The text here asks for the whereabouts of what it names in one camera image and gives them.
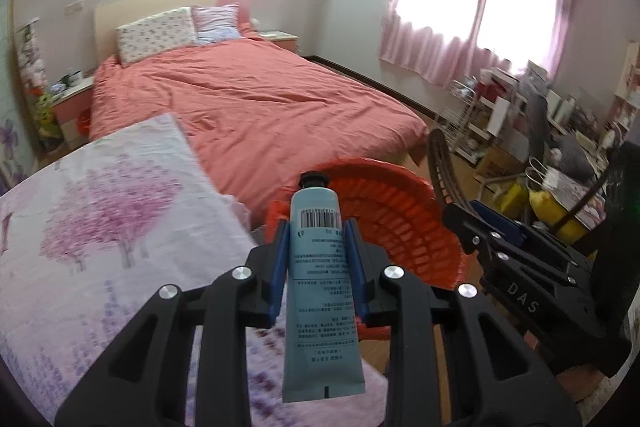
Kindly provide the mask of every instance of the pink bedspread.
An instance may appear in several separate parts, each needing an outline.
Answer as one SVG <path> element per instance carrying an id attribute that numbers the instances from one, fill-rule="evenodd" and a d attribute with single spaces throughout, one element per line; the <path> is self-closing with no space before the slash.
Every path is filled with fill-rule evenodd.
<path id="1" fill-rule="evenodd" d="M 96 71 L 93 140 L 167 111 L 216 188 L 246 204 L 254 225 L 301 172 L 411 151 L 426 134 L 391 97 L 261 39 L 183 48 L 128 68 L 111 57 Z"/>

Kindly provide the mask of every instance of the cardboard box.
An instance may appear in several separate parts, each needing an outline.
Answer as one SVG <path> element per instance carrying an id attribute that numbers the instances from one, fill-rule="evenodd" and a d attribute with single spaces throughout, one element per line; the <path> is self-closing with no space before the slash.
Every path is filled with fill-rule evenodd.
<path id="1" fill-rule="evenodd" d="M 476 167 L 476 178 L 500 178 L 510 174 L 518 174 L 524 171 L 524 162 L 521 162 L 507 151 L 497 146 L 489 147 L 486 155 Z"/>

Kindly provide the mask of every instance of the headboard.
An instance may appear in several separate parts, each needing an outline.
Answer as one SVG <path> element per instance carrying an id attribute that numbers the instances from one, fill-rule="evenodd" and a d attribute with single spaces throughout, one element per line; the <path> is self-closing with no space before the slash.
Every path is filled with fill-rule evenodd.
<path id="1" fill-rule="evenodd" d="M 239 23 L 249 22 L 249 0 L 119 0 L 95 7 L 95 49 L 98 62 L 118 53 L 116 28 L 182 6 L 224 6 L 238 3 Z"/>

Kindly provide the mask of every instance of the drawer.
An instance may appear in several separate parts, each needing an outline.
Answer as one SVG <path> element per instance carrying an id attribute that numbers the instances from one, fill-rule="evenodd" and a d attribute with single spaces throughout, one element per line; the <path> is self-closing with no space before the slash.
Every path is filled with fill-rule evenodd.
<path id="1" fill-rule="evenodd" d="M 280 48 L 282 48 L 283 50 L 288 50 L 290 52 L 296 52 L 297 48 L 298 48 L 298 40 L 297 39 L 291 39 L 290 41 L 276 41 L 274 42 L 274 44 Z"/>
<path id="2" fill-rule="evenodd" d="M 94 96 L 94 90 L 87 89 L 83 92 L 73 95 L 68 100 L 60 102 L 53 106 L 53 114 L 59 124 L 68 122 L 77 118 L 82 111 L 91 107 L 91 101 Z"/>
<path id="3" fill-rule="evenodd" d="M 60 129 L 62 129 L 62 136 L 65 137 L 66 145 L 71 150 L 77 149 L 81 145 L 89 142 L 88 136 L 80 134 L 80 132 L 78 131 L 77 118 L 61 123 Z"/>

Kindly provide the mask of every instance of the bottle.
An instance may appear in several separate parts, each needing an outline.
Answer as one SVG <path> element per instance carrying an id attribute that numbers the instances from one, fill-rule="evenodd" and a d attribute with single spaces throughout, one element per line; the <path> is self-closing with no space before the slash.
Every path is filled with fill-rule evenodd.
<path id="1" fill-rule="evenodd" d="M 322 172 L 291 199 L 283 402 L 365 392 L 337 194 Z"/>
<path id="2" fill-rule="evenodd" d="M 575 98 L 570 96 L 567 100 L 564 100 L 560 105 L 560 109 L 556 113 L 556 122 L 560 125 L 564 125 L 571 118 L 571 113 L 574 111 Z"/>

